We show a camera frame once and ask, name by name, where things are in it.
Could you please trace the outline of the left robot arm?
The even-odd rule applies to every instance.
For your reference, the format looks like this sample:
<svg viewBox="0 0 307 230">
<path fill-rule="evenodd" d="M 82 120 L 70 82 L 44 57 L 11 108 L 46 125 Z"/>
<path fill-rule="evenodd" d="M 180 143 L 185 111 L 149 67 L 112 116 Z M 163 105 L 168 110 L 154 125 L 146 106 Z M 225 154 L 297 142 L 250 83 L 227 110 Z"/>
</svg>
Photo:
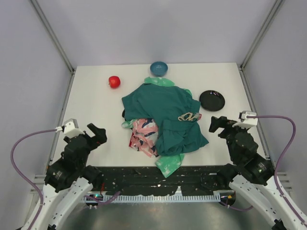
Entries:
<svg viewBox="0 0 307 230">
<path fill-rule="evenodd" d="M 101 172 L 87 165 L 91 151 L 106 143 L 104 128 L 90 123 L 87 127 L 94 136 L 78 128 L 75 119 L 57 128 L 64 134 L 67 143 L 61 157 L 52 163 L 46 172 L 42 198 L 23 230 L 59 230 L 81 199 L 102 182 Z"/>
</svg>

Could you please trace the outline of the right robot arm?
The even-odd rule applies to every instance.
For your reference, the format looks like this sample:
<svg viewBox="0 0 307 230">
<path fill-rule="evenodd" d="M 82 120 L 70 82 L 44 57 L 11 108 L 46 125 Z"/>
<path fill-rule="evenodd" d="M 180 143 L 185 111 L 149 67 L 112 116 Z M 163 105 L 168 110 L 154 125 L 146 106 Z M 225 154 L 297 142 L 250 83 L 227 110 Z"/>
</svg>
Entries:
<svg viewBox="0 0 307 230">
<path fill-rule="evenodd" d="M 217 172 L 217 180 L 241 194 L 273 230 L 305 230 L 306 214 L 281 185 L 278 166 L 258 154 L 258 145 L 248 132 L 260 118 L 251 111 L 241 112 L 238 122 L 225 116 L 211 118 L 209 131 L 222 129 L 218 137 L 226 140 L 231 160 Z"/>
</svg>

